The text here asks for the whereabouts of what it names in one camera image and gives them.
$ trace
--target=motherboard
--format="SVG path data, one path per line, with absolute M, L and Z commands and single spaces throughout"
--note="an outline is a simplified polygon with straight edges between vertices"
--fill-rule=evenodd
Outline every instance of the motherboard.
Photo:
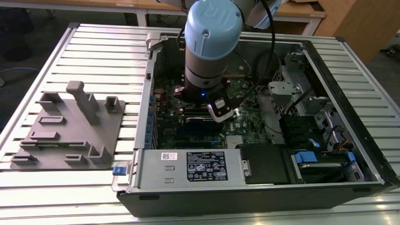
M 244 95 L 252 88 L 252 82 L 242 79 L 225 82 L 229 98 Z M 234 109 L 233 117 L 217 123 L 205 104 L 194 105 L 174 98 L 173 87 L 180 84 L 181 79 L 170 78 L 154 82 L 158 149 L 224 149 L 241 143 L 266 142 L 256 92 Z

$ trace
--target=capacitor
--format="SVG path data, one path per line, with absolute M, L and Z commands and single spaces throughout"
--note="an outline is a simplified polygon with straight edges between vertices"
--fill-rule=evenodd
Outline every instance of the capacitor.
M 241 88 L 242 88 L 242 89 L 249 88 L 249 83 L 248 83 L 248 82 L 244 82 L 244 83 L 241 84 Z

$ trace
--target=warning label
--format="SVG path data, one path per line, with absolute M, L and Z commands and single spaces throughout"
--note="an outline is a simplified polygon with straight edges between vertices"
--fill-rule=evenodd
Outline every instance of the warning label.
M 188 180 L 216 181 L 228 180 L 225 154 L 217 152 L 188 152 Z

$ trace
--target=white table leg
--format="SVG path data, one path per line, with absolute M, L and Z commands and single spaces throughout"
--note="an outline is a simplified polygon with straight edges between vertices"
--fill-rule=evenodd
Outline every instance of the white table leg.
M 146 14 L 148 14 L 146 9 L 144 9 L 144 8 L 137 8 L 136 9 L 137 25 L 140 27 L 146 27 L 148 26 Z
M 321 18 L 312 18 L 310 22 L 305 26 L 305 29 L 304 29 L 301 35 L 312 36 L 314 31 L 318 28 L 320 21 L 321 21 Z

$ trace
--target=aluminum table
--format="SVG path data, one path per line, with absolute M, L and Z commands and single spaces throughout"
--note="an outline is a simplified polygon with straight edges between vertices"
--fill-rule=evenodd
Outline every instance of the aluminum table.
M 126 102 L 114 162 L 128 161 L 140 109 L 146 69 L 144 52 L 148 32 L 178 33 L 178 29 L 78 24 L 70 26 L 49 56 L 33 85 L 0 135 L 0 224 L 388 224 L 400 221 L 400 189 L 356 199 L 329 210 L 285 211 L 202 217 L 134 218 L 110 189 L 110 171 L 10 172 L 10 157 L 18 150 L 41 106 L 42 91 L 62 98 L 69 80 L 85 82 L 96 99 L 108 95 Z M 242 33 L 244 37 L 269 37 Z M 332 37 L 277 35 L 306 39 L 324 59 L 372 137 L 400 174 L 400 108 L 345 42 Z M 126 185 L 125 177 L 118 185 Z

